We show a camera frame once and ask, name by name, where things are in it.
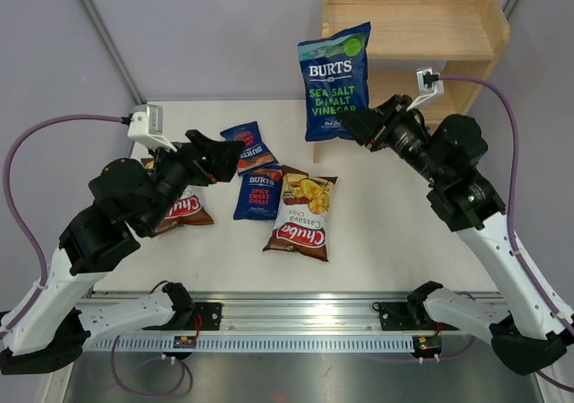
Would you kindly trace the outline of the blue Burts sea salt bag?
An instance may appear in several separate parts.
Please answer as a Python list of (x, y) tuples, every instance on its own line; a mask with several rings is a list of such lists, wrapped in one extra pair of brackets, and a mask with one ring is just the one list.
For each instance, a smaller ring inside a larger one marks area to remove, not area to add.
[(322, 39), (298, 44), (300, 70), (305, 86), (305, 140), (320, 142), (351, 134), (336, 115), (369, 107), (369, 22)]

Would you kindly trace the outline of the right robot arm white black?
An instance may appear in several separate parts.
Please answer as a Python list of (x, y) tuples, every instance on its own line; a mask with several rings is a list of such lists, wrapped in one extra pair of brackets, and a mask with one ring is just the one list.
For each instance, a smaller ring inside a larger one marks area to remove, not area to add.
[(408, 295), (409, 321), (418, 328), (446, 324), (477, 337), (519, 375), (554, 364), (573, 343), (573, 310), (509, 234), (506, 205), (476, 168), (488, 150), (482, 130), (474, 118), (452, 114), (429, 133), (408, 102), (395, 95), (336, 118), (357, 144), (370, 152), (392, 150), (428, 182), (432, 211), (480, 260), (506, 303), (489, 307), (429, 281)]

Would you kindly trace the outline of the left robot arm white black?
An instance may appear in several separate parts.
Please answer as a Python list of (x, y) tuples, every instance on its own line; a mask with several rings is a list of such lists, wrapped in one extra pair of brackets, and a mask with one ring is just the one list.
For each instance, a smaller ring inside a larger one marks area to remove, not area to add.
[(107, 164), (89, 183), (93, 203), (59, 237), (46, 282), (26, 311), (18, 306), (2, 317), (17, 322), (4, 339), (3, 375), (55, 372), (83, 350), (109, 337), (157, 327), (184, 329), (194, 318), (194, 302), (181, 283), (107, 308), (79, 308), (88, 290), (140, 249), (189, 186), (208, 187), (232, 180), (244, 145), (214, 141), (199, 131), (174, 150), (154, 152), (147, 171), (135, 159)]

